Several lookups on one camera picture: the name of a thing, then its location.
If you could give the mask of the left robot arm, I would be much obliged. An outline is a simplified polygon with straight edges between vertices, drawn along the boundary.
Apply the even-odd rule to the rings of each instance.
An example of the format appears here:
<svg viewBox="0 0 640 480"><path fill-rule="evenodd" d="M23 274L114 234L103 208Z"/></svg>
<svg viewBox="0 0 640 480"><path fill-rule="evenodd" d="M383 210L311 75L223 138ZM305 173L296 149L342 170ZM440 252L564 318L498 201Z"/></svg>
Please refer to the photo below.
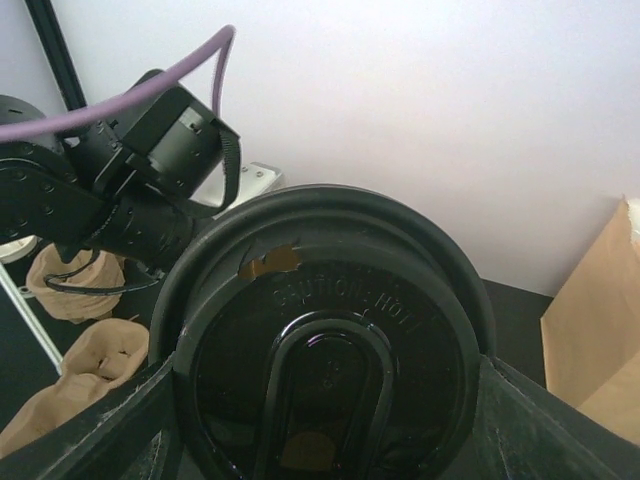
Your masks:
<svg viewBox="0 0 640 480"><path fill-rule="evenodd" d="M182 85L84 127L1 146L1 241L171 267L238 195L239 136Z"/></svg>

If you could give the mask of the small brown paper bag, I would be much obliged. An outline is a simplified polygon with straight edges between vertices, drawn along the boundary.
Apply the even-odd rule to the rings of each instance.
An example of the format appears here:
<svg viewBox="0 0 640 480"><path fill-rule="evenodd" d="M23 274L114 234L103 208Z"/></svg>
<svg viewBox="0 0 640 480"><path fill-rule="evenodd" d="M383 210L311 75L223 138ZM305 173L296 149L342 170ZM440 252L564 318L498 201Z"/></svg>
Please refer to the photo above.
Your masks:
<svg viewBox="0 0 640 480"><path fill-rule="evenodd" d="M639 201L624 198L541 318L547 390L639 441Z"/></svg>

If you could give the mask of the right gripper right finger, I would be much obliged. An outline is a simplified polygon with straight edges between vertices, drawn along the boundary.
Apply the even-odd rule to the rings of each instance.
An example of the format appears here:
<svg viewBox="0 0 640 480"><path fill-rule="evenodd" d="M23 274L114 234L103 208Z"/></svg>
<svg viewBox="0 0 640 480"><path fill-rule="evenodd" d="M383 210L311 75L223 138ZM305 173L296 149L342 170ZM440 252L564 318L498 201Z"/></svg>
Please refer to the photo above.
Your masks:
<svg viewBox="0 0 640 480"><path fill-rule="evenodd" d="M639 447L483 356L473 426L483 479L637 479Z"/></svg>

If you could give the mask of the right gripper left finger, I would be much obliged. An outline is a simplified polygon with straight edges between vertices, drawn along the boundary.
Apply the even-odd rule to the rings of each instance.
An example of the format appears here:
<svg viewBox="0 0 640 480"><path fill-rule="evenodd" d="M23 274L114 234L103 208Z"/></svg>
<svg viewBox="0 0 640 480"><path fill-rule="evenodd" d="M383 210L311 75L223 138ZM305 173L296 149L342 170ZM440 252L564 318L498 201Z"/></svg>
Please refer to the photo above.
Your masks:
<svg viewBox="0 0 640 480"><path fill-rule="evenodd" d="M175 479L182 452L167 359L2 459L1 477Z"/></svg>

